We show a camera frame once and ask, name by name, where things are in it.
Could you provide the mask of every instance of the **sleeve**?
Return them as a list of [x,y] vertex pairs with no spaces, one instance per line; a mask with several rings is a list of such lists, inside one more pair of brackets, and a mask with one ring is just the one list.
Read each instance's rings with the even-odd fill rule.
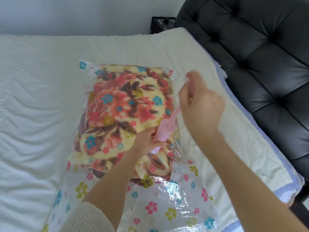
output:
[[67,219],[60,232],[115,232],[104,213],[89,202],[82,202]]

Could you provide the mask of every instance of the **gray wall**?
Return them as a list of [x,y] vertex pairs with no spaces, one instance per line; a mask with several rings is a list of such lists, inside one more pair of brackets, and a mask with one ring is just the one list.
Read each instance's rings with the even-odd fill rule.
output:
[[149,34],[152,16],[176,17],[185,0],[0,0],[0,34]]

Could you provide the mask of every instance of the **headboard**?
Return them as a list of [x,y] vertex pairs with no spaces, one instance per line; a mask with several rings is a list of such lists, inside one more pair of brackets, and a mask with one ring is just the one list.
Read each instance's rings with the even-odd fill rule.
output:
[[184,27],[259,127],[309,181],[309,0],[186,0]]

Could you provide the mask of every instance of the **white bed sheet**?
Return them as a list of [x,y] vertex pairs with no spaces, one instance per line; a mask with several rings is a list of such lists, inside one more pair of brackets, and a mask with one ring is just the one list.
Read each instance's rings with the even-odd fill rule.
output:
[[[184,29],[136,36],[0,36],[0,231],[41,231],[66,172],[83,113],[80,59],[93,63],[199,70],[226,100],[220,124],[228,143],[272,191],[293,179],[271,146],[232,102],[205,51]],[[193,149],[179,116],[182,146],[200,159],[222,226],[237,217],[211,164]],[[302,179],[296,177],[299,184]]]

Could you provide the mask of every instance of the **nightstand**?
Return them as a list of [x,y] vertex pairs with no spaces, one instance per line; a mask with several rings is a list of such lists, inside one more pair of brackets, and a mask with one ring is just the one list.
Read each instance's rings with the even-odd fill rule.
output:
[[150,34],[175,28],[175,20],[174,17],[152,17]]

